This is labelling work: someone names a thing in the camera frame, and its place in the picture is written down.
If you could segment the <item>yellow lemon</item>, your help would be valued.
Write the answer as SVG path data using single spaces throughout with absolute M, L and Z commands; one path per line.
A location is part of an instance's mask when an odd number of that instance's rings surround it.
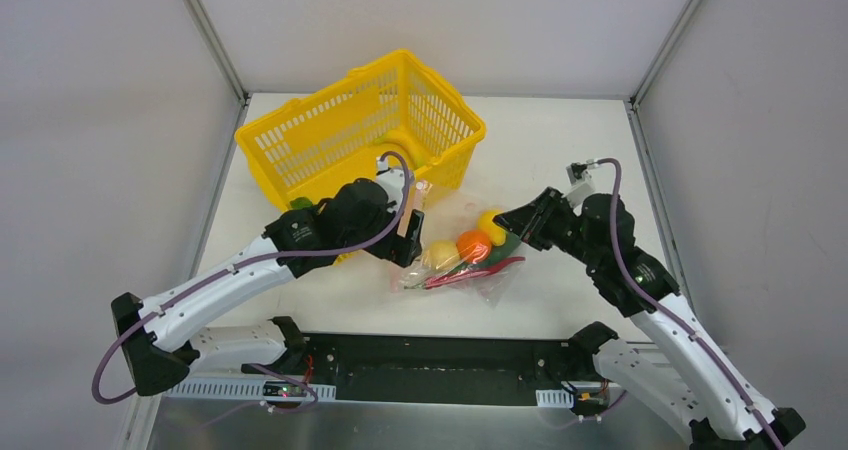
M 500 209 L 494 208 L 483 211 L 477 219 L 477 228 L 489 239 L 493 247 L 500 247 L 506 243 L 507 231 L 498 226 L 494 219 L 501 213 Z

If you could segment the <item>yellow banana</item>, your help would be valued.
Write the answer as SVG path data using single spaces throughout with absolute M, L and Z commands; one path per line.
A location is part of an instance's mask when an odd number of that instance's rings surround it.
M 426 166 L 430 154 L 423 144 L 408 131 L 397 128 L 386 132 L 374 140 L 374 144 L 391 144 L 403 150 L 416 168 Z

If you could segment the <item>pale yellow round fruit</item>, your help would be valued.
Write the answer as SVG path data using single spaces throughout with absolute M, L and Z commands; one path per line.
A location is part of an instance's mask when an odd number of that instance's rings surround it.
M 422 260 L 428 268 L 444 273 L 457 267 L 462 258 L 454 241 L 438 240 L 427 247 Z

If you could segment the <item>dark green cucumber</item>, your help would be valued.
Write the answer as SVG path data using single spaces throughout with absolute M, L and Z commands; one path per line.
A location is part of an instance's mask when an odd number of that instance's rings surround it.
M 499 262 L 512 257 L 517 251 L 516 246 L 508 246 L 506 244 L 502 246 L 497 246 L 492 249 L 492 252 L 489 254 L 486 260 L 484 260 L 481 265 L 483 268 L 492 267 Z

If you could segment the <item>red chili pepper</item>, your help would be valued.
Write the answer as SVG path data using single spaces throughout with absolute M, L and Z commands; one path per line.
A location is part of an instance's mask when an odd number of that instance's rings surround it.
M 431 290 L 434 288 L 454 284 L 465 280 L 488 277 L 500 273 L 510 265 L 522 263 L 525 260 L 526 258 L 523 256 L 508 257 L 486 268 L 464 269 L 454 274 L 428 279 L 425 281 L 423 288 L 426 290 Z

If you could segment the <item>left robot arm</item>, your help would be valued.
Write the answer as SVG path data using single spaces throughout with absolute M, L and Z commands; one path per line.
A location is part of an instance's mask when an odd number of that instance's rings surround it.
M 271 365 L 297 372 L 305 348 L 296 325 L 275 317 L 252 327 L 210 328 L 213 320 L 247 300 L 365 251 L 401 268 L 421 253 L 424 214 L 413 211 L 398 228 L 415 181 L 390 169 L 358 178 L 335 196 L 288 210 L 245 248 L 205 273 L 159 294 L 124 293 L 111 303 L 118 334 L 105 359 L 121 352 L 133 393 L 163 393 L 192 373 L 214 366 Z

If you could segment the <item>orange tangerine with leaf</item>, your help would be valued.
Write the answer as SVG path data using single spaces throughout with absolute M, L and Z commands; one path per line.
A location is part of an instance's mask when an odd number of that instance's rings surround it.
M 468 230 L 457 237 L 456 248 L 462 261 L 476 264 L 484 261 L 491 253 L 492 243 L 482 230 Z

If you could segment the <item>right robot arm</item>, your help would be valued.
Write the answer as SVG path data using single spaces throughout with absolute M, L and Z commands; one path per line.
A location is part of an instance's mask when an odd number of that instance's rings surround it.
M 617 197 L 595 193 L 579 211 L 545 189 L 494 223 L 531 248 L 556 247 L 585 265 L 602 298 L 666 357 L 665 377 L 614 332 L 595 322 L 574 335 L 569 370 L 598 374 L 665 420 L 692 449 L 783 449 L 806 428 L 797 410 L 777 407 L 723 354 L 693 314 L 669 271 L 635 243 L 633 216 Z

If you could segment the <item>clear zip top bag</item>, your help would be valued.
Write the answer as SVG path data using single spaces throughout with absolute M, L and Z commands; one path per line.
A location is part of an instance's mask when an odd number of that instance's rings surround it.
M 495 200 L 419 180 L 412 208 L 424 213 L 421 254 L 406 268 L 392 270 L 396 293 L 461 291 L 496 306 L 525 265 L 521 240 L 494 223 L 502 212 Z

